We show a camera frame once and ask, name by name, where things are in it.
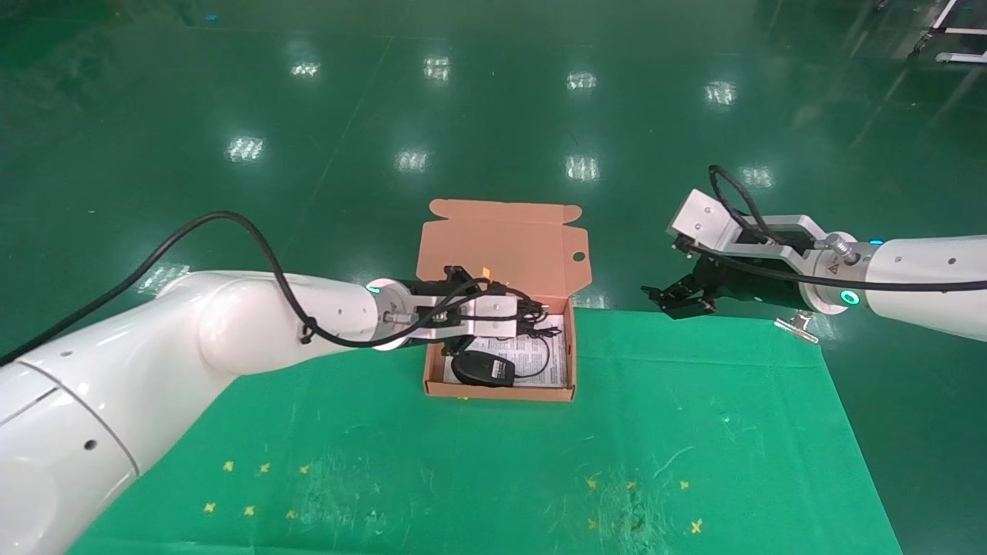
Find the white metal frame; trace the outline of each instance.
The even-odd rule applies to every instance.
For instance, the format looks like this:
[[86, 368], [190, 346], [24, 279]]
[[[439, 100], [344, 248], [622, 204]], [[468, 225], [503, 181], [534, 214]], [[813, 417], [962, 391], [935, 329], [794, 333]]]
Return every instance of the white metal frame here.
[[[980, 35], [982, 37], [987, 37], [987, 29], [969, 29], [963, 27], [943, 27], [946, 22], [946, 17], [949, 16], [949, 12], [955, 7], [956, 0], [949, 0], [946, 7], [939, 14], [936, 22], [932, 24], [928, 31], [926, 31], [919, 38], [918, 42], [915, 43], [915, 47], [912, 51], [918, 53], [922, 51], [922, 48], [926, 46], [929, 40], [935, 35]], [[958, 52], [941, 52], [936, 55], [936, 61], [941, 62], [965, 62], [965, 63], [987, 63], [987, 52], [982, 54], [964, 54]]]

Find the black cable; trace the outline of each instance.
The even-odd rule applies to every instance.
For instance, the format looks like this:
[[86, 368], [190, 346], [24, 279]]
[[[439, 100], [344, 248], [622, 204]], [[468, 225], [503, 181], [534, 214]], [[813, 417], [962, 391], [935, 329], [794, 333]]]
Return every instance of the black cable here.
[[719, 262], [724, 266], [761, 276], [763, 278], [780, 279], [782, 281], [794, 281], [796, 283], [810, 283], [812, 285], [823, 285], [827, 287], [841, 287], [846, 289], [863, 289], [870, 291], [900, 291], [900, 292], [950, 292], [950, 291], [980, 291], [987, 289], [987, 280], [982, 281], [956, 281], [948, 283], [890, 283], [881, 281], [854, 281], [849, 279], [833, 279], [831, 277], [802, 276], [800, 274], [790, 274], [770, 270], [740, 262], [736, 259], [725, 257], [704, 249], [690, 245], [688, 250], [705, 256], [711, 260]]
[[544, 372], [545, 368], [549, 367], [549, 360], [552, 359], [552, 348], [549, 347], [549, 342], [546, 341], [544, 337], [537, 336], [536, 339], [542, 340], [542, 343], [545, 344], [545, 363], [542, 364], [542, 369], [538, 370], [533, 374], [524, 374], [524, 375], [514, 374], [514, 379], [525, 379], [529, 377], [535, 377], [537, 375], [540, 375], [542, 372]]
[[171, 236], [169, 236], [168, 239], [165, 239], [165, 241], [161, 243], [161, 245], [159, 245], [158, 248], [155, 249], [154, 252], [152, 252], [151, 255], [147, 257], [147, 259], [145, 259], [144, 262], [140, 264], [140, 266], [137, 267], [136, 270], [133, 271], [133, 273], [127, 276], [114, 288], [100, 295], [86, 306], [83, 306], [79, 310], [76, 310], [75, 312], [63, 318], [61, 321], [51, 326], [50, 328], [44, 330], [40, 334], [37, 334], [29, 341], [20, 345], [13, 351], [3, 355], [3, 357], [0, 357], [0, 366], [13, 362], [15, 359], [44, 345], [52, 338], [56, 337], [58, 334], [64, 332], [72, 325], [78, 323], [86, 316], [92, 314], [94, 311], [96, 311], [103, 305], [107, 304], [114, 298], [118, 297], [121, 293], [123, 293], [124, 291], [129, 289], [132, 285], [137, 283], [137, 281], [144, 274], [146, 274], [147, 271], [150, 270], [151, 267], [158, 260], [160, 260], [161, 257], [164, 256], [164, 254], [168, 252], [169, 249], [174, 247], [175, 244], [178, 243], [182, 238], [184, 238], [186, 235], [194, 231], [197, 227], [216, 219], [228, 219], [233, 222], [236, 222], [240, 224], [241, 227], [246, 229], [248, 233], [250, 233], [251, 237], [254, 239], [254, 241], [261, 248], [261, 251], [264, 253], [264, 257], [267, 260], [267, 263], [270, 265], [270, 269], [274, 274], [274, 279], [275, 281], [277, 281], [277, 286], [280, 289], [281, 294], [284, 295], [284, 299], [291, 307], [291, 310], [295, 313], [298, 319], [301, 320], [302, 323], [305, 325], [306, 330], [311, 331], [313, 334], [321, 337], [322, 339], [325, 339], [330, 343], [334, 343], [342, 347], [361, 349], [361, 348], [379, 347], [381, 345], [386, 345], [388, 343], [391, 343], [392, 341], [396, 341], [408, 336], [409, 334], [411, 334], [412, 332], [423, 326], [426, 322], [429, 322], [432, 317], [440, 313], [446, 312], [448, 310], [451, 310], [453, 308], [456, 308], [466, 302], [469, 302], [470, 300], [479, 298], [481, 296], [485, 296], [489, 294], [501, 294], [502, 291], [506, 291], [514, 294], [520, 293], [520, 295], [523, 295], [524, 298], [527, 298], [527, 295], [521, 293], [520, 291], [517, 291], [516, 289], [512, 289], [510, 287], [506, 287], [498, 284], [498, 286], [488, 287], [486, 290], [481, 290], [472, 293], [470, 295], [467, 295], [465, 298], [459, 299], [458, 301], [452, 301], [453, 297], [462, 294], [463, 291], [474, 285], [477, 285], [479, 283], [490, 283], [488, 279], [478, 277], [473, 279], [472, 281], [467, 281], [466, 283], [463, 283], [458, 287], [456, 287], [455, 290], [453, 290], [445, 298], [439, 301], [438, 304], [436, 304], [434, 308], [428, 311], [427, 314], [425, 314], [424, 316], [419, 318], [415, 323], [413, 323], [411, 326], [405, 328], [404, 330], [401, 330], [400, 332], [397, 332], [385, 338], [380, 338], [371, 341], [353, 341], [349, 339], [344, 339], [335, 336], [327, 332], [326, 330], [322, 329], [321, 327], [319, 327], [318, 323], [316, 322], [316, 319], [313, 318], [312, 316], [309, 316], [305, 312], [301, 304], [299, 304], [298, 299], [295, 297], [294, 292], [292, 292], [291, 287], [288, 284], [288, 280], [284, 276], [284, 270], [281, 269], [281, 264], [277, 261], [277, 257], [274, 255], [274, 251], [271, 249], [269, 243], [267, 242], [267, 239], [264, 237], [264, 234], [261, 233], [261, 230], [258, 229], [253, 222], [247, 219], [247, 217], [241, 214], [227, 210], [219, 210], [198, 217], [192, 220], [191, 222], [185, 224], [181, 228], [179, 228], [179, 230], [173, 233]]
[[[747, 204], [747, 209], [750, 210], [751, 217], [757, 222], [757, 229], [755, 229], [750, 222], [744, 219], [736, 208], [730, 204], [730, 201], [726, 199], [723, 195], [723, 191], [720, 189], [720, 183], [717, 180], [717, 175], [722, 176], [727, 183], [731, 184], [735, 191], [743, 198], [745, 204]], [[713, 193], [717, 196], [717, 200], [720, 204], [726, 208], [726, 212], [744, 231], [760, 237], [762, 239], [770, 239], [779, 245], [784, 245], [785, 242], [779, 237], [774, 231], [768, 227], [768, 224], [764, 221], [764, 216], [761, 215], [761, 210], [757, 209], [757, 204], [754, 203], [754, 198], [751, 197], [750, 193], [740, 184], [735, 177], [733, 177], [727, 170], [721, 168], [720, 166], [714, 164], [710, 166], [710, 185], [713, 187]]]

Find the cable connector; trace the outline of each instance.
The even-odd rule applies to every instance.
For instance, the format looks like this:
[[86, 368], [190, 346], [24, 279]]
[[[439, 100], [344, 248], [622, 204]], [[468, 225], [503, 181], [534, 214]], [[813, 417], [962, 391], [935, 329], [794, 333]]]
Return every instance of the cable connector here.
[[309, 316], [308, 321], [302, 322], [302, 334], [298, 338], [298, 342], [302, 345], [308, 345], [312, 343], [312, 338], [315, 337], [315, 328], [319, 325], [315, 318]]

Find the green mat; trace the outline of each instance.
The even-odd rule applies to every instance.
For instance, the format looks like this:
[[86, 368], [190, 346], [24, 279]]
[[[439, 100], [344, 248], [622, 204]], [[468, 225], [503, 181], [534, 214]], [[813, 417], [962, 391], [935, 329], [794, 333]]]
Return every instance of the green mat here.
[[900, 553], [817, 347], [576, 323], [572, 404], [425, 397], [422, 349], [243, 378], [71, 553]]

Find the metal clip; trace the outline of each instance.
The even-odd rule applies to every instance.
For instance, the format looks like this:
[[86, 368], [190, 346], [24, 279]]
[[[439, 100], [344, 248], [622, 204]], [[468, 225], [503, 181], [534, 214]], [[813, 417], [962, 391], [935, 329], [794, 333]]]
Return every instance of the metal clip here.
[[819, 344], [819, 338], [808, 333], [806, 328], [808, 328], [808, 323], [812, 320], [812, 313], [808, 310], [800, 310], [796, 312], [796, 315], [789, 320], [782, 320], [781, 318], [775, 318], [775, 326], [789, 332], [790, 334], [800, 337], [813, 345]]

